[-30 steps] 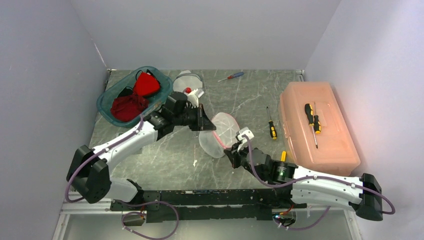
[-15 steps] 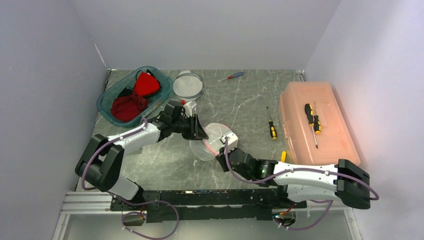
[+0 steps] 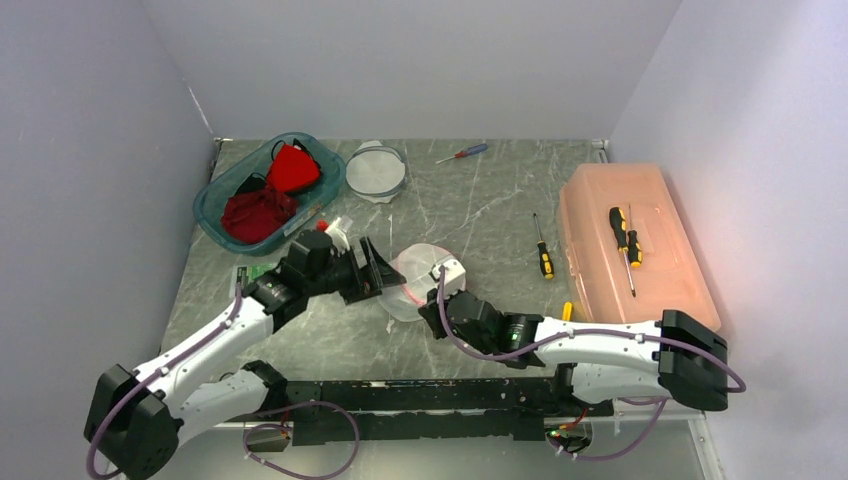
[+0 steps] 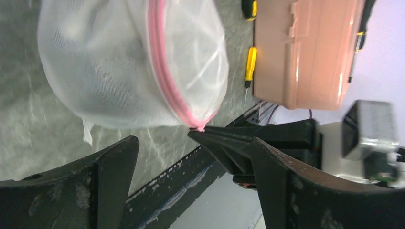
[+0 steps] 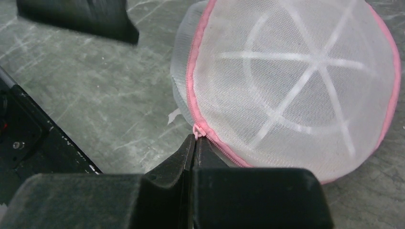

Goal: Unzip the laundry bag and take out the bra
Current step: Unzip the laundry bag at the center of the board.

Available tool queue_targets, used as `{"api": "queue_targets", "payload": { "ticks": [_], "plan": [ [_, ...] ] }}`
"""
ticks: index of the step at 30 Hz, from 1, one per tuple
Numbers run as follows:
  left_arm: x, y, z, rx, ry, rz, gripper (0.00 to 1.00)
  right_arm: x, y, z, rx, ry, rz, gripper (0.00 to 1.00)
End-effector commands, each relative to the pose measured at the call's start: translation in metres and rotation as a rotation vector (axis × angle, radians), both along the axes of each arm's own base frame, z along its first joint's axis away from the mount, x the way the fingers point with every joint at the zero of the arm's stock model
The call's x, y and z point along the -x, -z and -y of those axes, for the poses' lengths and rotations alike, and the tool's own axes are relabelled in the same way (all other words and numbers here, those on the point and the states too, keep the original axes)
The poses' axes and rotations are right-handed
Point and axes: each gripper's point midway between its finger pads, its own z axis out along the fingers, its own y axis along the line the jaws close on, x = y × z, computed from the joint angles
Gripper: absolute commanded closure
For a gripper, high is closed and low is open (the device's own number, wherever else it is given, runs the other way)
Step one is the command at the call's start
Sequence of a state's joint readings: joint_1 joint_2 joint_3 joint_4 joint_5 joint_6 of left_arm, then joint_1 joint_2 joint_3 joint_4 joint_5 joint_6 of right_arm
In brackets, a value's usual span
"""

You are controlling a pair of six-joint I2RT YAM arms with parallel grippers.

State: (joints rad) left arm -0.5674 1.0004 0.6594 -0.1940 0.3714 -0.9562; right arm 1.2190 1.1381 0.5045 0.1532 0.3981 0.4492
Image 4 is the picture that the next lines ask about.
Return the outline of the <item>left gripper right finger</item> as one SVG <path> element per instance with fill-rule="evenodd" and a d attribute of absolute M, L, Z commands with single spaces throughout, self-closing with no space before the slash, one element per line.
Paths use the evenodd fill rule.
<path fill-rule="evenodd" d="M 261 139 L 251 160 L 268 229 L 402 229 L 405 191 L 332 176 Z"/>

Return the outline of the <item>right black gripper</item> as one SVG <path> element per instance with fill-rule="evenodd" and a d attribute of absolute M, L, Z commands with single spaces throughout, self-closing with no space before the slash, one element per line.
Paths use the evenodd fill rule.
<path fill-rule="evenodd" d="M 315 119 L 266 126 L 207 126 L 203 132 L 189 131 L 188 137 L 206 149 L 233 175 L 232 181 L 245 189 L 257 190 L 248 146 L 254 138 L 321 169 L 323 134 L 318 133 Z"/>

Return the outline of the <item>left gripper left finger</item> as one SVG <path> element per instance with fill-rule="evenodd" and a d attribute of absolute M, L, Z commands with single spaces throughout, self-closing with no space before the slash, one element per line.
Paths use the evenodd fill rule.
<path fill-rule="evenodd" d="M 131 135 L 55 169 L 2 181 L 1 228 L 119 228 L 138 152 Z"/>

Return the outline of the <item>pink-trimmed white mesh laundry bag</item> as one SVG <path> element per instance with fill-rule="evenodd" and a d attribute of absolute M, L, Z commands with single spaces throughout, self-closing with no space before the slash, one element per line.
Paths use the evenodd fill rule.
<path fill-rule="evenodd" d="M 44 0 L 48 83 L 91 129 L 203 131 L 225 97 L 225 32 L 212 0 Z"/>

